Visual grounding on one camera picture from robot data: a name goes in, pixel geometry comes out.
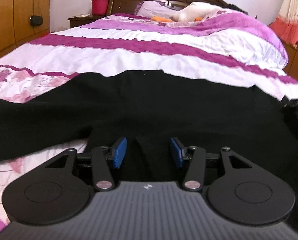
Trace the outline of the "black garment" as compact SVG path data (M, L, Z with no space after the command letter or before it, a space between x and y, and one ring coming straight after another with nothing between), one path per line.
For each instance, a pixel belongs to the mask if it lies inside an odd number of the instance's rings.
M87 139L86 150L126 137L122 180L174 180L170 139L215 152L230 146L286 181L298 212L298 117L256 86L165 74L80 74L26 103L0 99L0 161Z

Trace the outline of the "wooden side cabinet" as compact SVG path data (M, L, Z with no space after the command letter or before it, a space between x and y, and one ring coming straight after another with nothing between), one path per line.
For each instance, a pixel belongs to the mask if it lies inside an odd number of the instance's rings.
M298 49L284 41L282 43L289 57L289 61L283 71L298 80Z

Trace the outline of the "purple white floral bedspread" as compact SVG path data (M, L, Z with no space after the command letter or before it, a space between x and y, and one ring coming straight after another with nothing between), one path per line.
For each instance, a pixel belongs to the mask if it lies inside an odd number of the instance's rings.
M161 70L256 86L281 105L284 96L298 99L287 62L273 31L241 12L185 23L118 13L1 58L0 99L26 103L84 73ZM202 191L178 184L171 145L174 180L122 180L121 164L114 189L95 191L77 177L87 144L77 139L0 161L0 239L298 239L295 190L230 146L206 150L220 158L207 161Z

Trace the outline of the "white plush toy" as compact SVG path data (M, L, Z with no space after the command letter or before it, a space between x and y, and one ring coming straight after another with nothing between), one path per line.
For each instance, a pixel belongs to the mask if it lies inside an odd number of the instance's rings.
M184 9L170 16L170 19L174 22L192 22L196 18L204 18L206 15L222 9L222 7L210 3L192 2Z

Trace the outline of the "orange plush piece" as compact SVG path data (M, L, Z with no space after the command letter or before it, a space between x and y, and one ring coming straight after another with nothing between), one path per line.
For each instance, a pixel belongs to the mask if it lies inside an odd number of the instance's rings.
M151 18L151 20L155 21L155 22L164 22L164 23L173 22L173 20L171 20L169 18L164 18L161 16L154 16Z

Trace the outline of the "lilac pillow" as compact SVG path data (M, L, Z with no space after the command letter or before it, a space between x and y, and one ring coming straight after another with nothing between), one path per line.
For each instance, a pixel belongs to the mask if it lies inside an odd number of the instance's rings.
M166 7L165 4L161 5L157 1L142 1L136 6L134 15L146 18L153 18L154 16L170 18L176 12L176 10Z

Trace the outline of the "dark wooden nightstand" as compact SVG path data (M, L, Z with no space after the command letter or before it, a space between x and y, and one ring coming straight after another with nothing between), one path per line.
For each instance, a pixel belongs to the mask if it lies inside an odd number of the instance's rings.
M90 24L104 17L105 16L72 17L72 18L68 18L68 20L70 23L70 28L74 28L74 27L80 27L85 24Z

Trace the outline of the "small black hanging bag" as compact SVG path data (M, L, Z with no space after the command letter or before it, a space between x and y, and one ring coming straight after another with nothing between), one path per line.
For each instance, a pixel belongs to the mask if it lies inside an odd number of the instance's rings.
M30 25L32 27L38 27L43 24L43 17L38 15L30 16Z

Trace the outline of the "red bucket with green rim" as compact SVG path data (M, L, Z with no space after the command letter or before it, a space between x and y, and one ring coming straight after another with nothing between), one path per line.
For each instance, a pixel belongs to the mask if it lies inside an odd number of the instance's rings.
M93 16L104 16L107 12L109 0L91 0L91 12Z

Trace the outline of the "wooden wardrobe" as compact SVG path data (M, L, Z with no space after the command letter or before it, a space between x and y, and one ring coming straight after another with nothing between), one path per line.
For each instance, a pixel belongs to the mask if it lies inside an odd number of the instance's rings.
M50 0L0 0L0 58L15 48L50 32ZM30 16L43 24L30 25Z

